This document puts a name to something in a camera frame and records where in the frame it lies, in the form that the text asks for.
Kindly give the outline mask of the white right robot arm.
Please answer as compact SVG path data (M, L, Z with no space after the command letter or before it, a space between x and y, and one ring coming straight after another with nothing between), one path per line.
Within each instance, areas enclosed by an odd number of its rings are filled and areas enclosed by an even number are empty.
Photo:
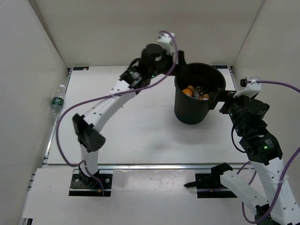
M261 195L239 177L227 163L211 168L210 173L196 174L186 188L196 187L198 192L230 190L253 213L254 225L298 225L300 207L290 188L279 142L267 130L263 121L269 105L255 99L255 95L238 95L235 91L218 91L210 98L213 104L223 102L222 114L228 114L232 131L241 137L240 145L249 163L255 168L265 195Z

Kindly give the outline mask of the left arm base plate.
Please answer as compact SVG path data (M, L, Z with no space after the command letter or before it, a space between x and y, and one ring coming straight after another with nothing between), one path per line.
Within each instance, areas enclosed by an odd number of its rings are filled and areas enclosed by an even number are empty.
M69 187L69 196L96 196L96 197L110 197L112 190L113 174L100 173L97 176L102 184L104 190L98 181L92 179L90 184L85 184L83 178L78 173L72 175Z

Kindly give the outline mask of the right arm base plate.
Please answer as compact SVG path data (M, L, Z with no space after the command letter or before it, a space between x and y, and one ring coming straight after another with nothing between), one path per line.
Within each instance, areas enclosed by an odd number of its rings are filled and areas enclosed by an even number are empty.
M195 181L197 182L197 198L236 198L236 195L229 189L211 181L210 173L196 173Z

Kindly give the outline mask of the orange juice bottle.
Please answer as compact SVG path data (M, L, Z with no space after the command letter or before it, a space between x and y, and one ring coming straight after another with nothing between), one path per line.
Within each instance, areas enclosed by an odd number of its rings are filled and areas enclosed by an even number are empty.
M183 89L182 92L191 98L194 97L194 87L191 85L189 85L185 89Z

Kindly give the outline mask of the small black cap bottle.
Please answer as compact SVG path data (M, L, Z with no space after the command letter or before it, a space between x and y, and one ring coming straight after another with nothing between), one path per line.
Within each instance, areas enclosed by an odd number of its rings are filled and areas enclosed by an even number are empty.
M204 96L205 93L204 93L202 87L198 86L198 87L194 88L193 93L194 93L194 98L195 99L198 99L198 100L204 100L205 99L205 96Z

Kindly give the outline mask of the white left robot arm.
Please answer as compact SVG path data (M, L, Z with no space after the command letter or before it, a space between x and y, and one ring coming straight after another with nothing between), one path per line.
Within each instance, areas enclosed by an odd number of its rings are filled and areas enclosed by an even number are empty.
M184 51L179 50L173 55L166 47L148 44L141 57L131 62L105 98L83 115L72 117L81 148L80 180L87 188L102 188L102 181L98 178L98 152L105 144L101 131L108 120L126 102L150 87L151 79L157 75L184 75L187 69Z

